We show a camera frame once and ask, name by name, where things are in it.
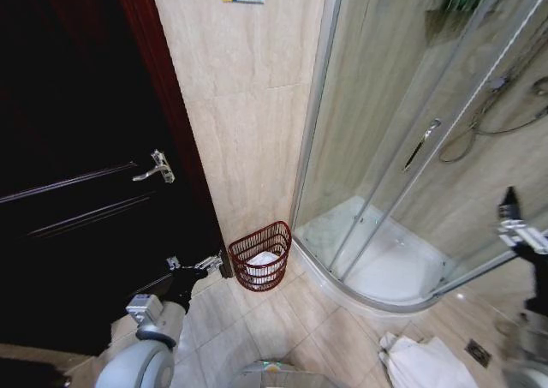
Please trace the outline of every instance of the door frame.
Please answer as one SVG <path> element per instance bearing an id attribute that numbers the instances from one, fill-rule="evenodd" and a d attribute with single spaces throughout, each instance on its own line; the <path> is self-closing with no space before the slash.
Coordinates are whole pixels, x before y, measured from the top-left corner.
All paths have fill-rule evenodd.
<path id="1" fill-rule="evenodd" d="M 224 277 L 232 277 L 233 272 L 224 245 L 223 234 L 211 200 L 206 174 L 194 140 L 156 2 L 155 0 L 120 0 L 120 4 L 128 19 L 145 67 L 151 76 L 152 86 L 162 106 L 171 137 L 175 142 L 181 167 L 185 175 L 188 176 L 193 198 L 207 218 L 214 221 L 216 226 L 219 251 L 223 259 L 221 273 Z"/>

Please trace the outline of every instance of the metal bracket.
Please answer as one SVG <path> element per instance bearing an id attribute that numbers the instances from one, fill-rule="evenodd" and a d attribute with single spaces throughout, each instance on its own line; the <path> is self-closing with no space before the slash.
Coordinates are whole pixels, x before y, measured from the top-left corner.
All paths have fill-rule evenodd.
<path id="1" fill-rule="evenodd" d="M 535 253 L 548 254 L 548 240 L 534 227 L 529 227 L 520 219 L 507 219 L 500 223 L 498 231 L 500 239 L 510 248 L 519 242 L 526 242 Z"/>
<path id="2" fill-rule="evenodd" d="M 168 160 L 165 157 L 164 153 L 158 150 L 154 150 L 154 152 L 151 154 L 151 157 L 156 163 L 156 166 L 152 170 L 147 171 L 145 174 L 134 176 L 133 180 L 136 182 L 143 181 L 152 174 L 161 172 L 164 181 L 168 184 L 171 184 L 175 180 L 175 175 L 173 174 L 173 171 L 171 170 L 170 164 L 168 163 Z"/>
<path id="3" fill-rule="evenodd" d="M 169 257 L 166 259 L 168 265 L 170 266 L 170 271 L 180 270 L 180 269 L 196 269 L 196 270 L 206 270 L 209 273 L 214 272 L 223 264 L 223 260 L 220 255 L 213 255 L 212 257 L 207 257 L 205 260 L 199 262 L 195 266 L 182 266 L 176 256 Z"/>

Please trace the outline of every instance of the white towel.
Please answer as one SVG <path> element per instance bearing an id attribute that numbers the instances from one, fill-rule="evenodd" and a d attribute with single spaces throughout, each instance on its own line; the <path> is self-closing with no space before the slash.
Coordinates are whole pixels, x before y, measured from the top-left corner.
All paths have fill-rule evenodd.
<path id="1" fill-rule="evenodd" d="M 472 375 L 438 337 L 416 343 L 387 332 L 379 353 L 394 388 L 478 388 Z"/>

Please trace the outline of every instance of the shower door handle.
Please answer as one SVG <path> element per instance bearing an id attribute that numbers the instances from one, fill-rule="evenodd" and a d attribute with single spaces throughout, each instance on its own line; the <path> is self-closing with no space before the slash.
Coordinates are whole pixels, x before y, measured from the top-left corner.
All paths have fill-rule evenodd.
<path id="1" fill-rule="evenodd" d="M 413 153 L 409 157 L 407 163 L 405 163 L 405 165 L 403 166 L 403 172 L 411 168 L 411 164 L 413 163 L 414 158 L 417 156 L 422 146 L 425 145 L 425 142 L 426 140 L 428 140 L 428 137 L 430 137 L 430 135 L 432 134 L 432 131 L 436 129 L 437 127 L 439 127 L 440 125 L 442 125 L 442 122 L 438 118 L 435 118 L 430 122 L 430 125 L 426 129 L 425 133 L 422 135 L 422 138 L 420 139 L 419 144 L 417 144 L 417 146 L 413 150 Z"/>

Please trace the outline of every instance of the wall tile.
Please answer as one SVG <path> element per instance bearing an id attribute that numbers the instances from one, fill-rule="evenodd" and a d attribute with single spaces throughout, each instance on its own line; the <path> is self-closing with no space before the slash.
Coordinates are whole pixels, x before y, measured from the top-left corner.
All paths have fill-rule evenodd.
<path id="1" fill-rule="evenodd" d="M 186 102 L 312 78 L 324 0 L 156 0 Z"/>
<path id="2" fill-rule="evenodd" d="M 225 242 L 289 218 L 309 88 L 188 104 Z"/>

